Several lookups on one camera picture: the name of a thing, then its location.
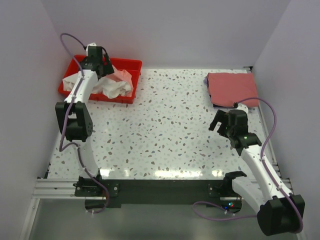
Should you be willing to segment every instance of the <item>pink cloth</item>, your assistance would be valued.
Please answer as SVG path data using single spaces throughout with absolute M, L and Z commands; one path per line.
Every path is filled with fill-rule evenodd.
M 208 73 L 208 92 L 211 102 L 221 107 L 232 107 L 235 102 L 258 97 L 253 73 Z M 259 100 L 244 102 L 249 108 L 257 107 Z
M 125 81 L 128 82 L 131 86 L 131 92 L 126 95 L 126 97 L 132 96 L 132 91 L 134 90 L 134 86 L 132 84 L 132 75 L 127 70 L 118 70 L 115 66 L 113 66 L 114 73 L 107 75 L 108 79 L 111 79 L 115 82 Z

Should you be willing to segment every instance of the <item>red plastic bin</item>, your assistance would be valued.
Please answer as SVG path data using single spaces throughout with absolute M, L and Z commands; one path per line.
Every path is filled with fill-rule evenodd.
M 81 62 L 85 58 L 84 55 L 75 55 L 75 59 Z M 133 59 L 122 59 L 122 58 L 110 58 L 111 63 L 116 67 L 118 70 L 127 70 L 132 75 L 132 85 L 133 91 L 132 96 L 118 96 L 116 98 L 110 99 L 107 96 L 103 95 L 102 93 L 99 94 L 91 94 L 90 100 L 94 101 L 104 101 L 104 102 L 113 102 L 113 103 L 121 103 L 121 104 L 133 104 L 134 99 L 136 96 L 136 90 L 138 86 L 138 80 L 140 76 L 140 71 L 142 67 L 142 61 L 140 60 L 133 60 Z M 63 78 L 66 78 L 72 74 L 76 74 L 78 72 L 78 65 L 72 59 L 70 62 Z M 65 95 L 66 97 L 69 95 L 69 91 L 64 91 L 64 83 L 61 81 L 58 92 Z

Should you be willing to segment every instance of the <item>speckled white surface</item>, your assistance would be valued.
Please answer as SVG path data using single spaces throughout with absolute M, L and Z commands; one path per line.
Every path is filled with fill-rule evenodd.
M 221 179 L 247 164 L 229 140 L 208 131 L 216 109 L 203 79 L 207 73 L 246 70 L 143 69 L 134 104 L 90 101 L 92 149 L 103 178 Z M 265 140 L 258 109 L 250 109 L 249 131 Z M 79 165 L 70 147 L 51 156 L 50 179 L 77 179 Z

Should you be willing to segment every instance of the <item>crumpled white cloth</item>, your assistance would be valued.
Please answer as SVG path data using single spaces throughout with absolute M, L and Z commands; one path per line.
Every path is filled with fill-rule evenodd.
M 78 73 L 67 76 L 62 79 L 63 82 L 63 90 L 69 91 L 73 89 L 75 83 L 78 79 Z M 94 85 L 92 89 L 92 94 L 100 94 L 107 96 L 109 99 L 114 99 L 120 96 L 127 96 L 132 92 L 132 88 L 129 82 L 127 81 L 114 81 L 107 76 L 102 77 L 99 81 Z

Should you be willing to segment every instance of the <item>white wall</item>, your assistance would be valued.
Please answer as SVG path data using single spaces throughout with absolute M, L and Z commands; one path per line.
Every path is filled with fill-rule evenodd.
M 58 33 L 171 68 L 252 66 L 289 1 L 42 0 Z
M 0 32 L 0 238 L 15 240 L 48 166 L 69 58 L 39 0 L 1 1 Z
M 305 229 L 320 238 L 320 2 L 292 0 L 254 65 L 259 95 L 278 115 L 272 143 L 281 172 L 305 200 Z M 270 111 L 264 108 L 269 128 Z

